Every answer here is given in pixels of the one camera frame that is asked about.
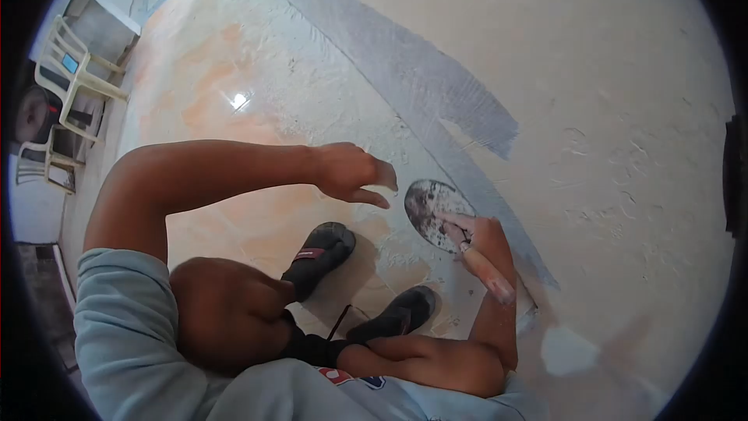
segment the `foot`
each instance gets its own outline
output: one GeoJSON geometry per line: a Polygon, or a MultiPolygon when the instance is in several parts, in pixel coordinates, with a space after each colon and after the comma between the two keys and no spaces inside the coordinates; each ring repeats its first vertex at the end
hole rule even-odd
{"type": "Polygon", "coordinates": [[[312,295],[319,281],[340,267],[353,253],[356,236],[341,223],[323,223],[315,228],[291,266],[280,277],[290,281],[296,301],[304,302],[312,295]]]}
{"type": "Polygon", "coordinates": [[[381,336],[406,335],[425,324],[435,307],[434,291],[427,286],[414,286],[395,297],[379,316],[353,327],[346,338],[364,343],[381,336]]]}

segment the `wooden handle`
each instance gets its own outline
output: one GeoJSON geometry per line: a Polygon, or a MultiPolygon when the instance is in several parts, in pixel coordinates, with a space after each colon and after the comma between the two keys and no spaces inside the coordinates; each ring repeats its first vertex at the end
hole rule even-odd
{"type": "Polygon", "coordinates": [[[500,271],[469,243],[460,244],[465,265],[470,268],[481,283],[501,304],[510,304],[516,298],[516,291],[500,271]]]}

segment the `logo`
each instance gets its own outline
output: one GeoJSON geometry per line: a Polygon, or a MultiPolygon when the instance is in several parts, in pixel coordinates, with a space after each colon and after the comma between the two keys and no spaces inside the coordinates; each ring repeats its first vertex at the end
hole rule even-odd
{"type": "Polygon", "coordinates": [[[380,388],[384,387],[387,383],[386,379],[380,376],[374,376],[374,377],[360,377],[358,378],[360,381],[364,382],[367,387],[369,387],[372,390],[379,390],[380,388]]]}
{"type": "Polygon", "coordinates": [[[350,374],[346,371],[332,370],[328,367],[318,367],[317,370],[335,385],[341,385],[344,382],[353,380],[350,374]]]}

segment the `plastic chair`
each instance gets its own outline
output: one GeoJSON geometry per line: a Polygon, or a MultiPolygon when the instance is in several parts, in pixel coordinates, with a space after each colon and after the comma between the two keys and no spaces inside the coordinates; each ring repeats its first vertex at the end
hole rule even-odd
{"type": "Polygon", "coordinates": [[[83,161],[78,161],[69,156],[65,156],[64,154],[57,153],[52,149],[55,145],[55,131],[63,129],[64,127],[58,124],[52,126],[46,143],[24,142],[21,144],[21,148],[18,151],[18,163],[16,164],[16,185],[21,185],[34,180],[29,178],[43,177],[46,182],[57,188],[61,188],[66,193],[74,194],[76,192],[75,186],[70,188],[49,177],[49,170],[52,166],[73,174],[75,174],[76,166],[85,166],[83,161]],[[44,163],[24,158],[23,152],[25,150],[44,152],[44,163]]]}
{"type": "Polygon", "coordinates": [[[119,74],[125,73],[125,70],[121,67],[90,53],[85,44],[72,33],[61,15],[58,15],[52,22],[49,35],[44,42],[44,48],[37,61],[37,67],[34,70],[34,79],[61,99],[60,124],[63,127],[94,142],[104,143],[104,139],[89,134],[86,130],[75,126],[68,120],[73,98],[75,98],[80,87],[88,88],[101,95],[121,99],[125,102],[127,102],[129,94],[108,81],[88,73],[86,69],[89,62],[96,62],[102,67],[119,74]],[[42,64],[50,64],[63,77],[68,79],[70,84],[67,86],[67,89],[62,88],[58,82],[42,75],[42,64]]]}

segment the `gray plaster patch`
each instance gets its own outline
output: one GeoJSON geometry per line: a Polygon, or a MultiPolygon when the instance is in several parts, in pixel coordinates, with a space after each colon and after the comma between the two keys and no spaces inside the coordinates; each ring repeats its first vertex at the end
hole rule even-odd
{"type": "Polygon", "coordinates": [[[537,249],[485,173],[438,121],[508,159],[518,124],[483,84],[430,42],[359,0],[288,0],[326,34],[405,121],[478,214],[498,218],[520,270],[558,288],[537,249]]]}

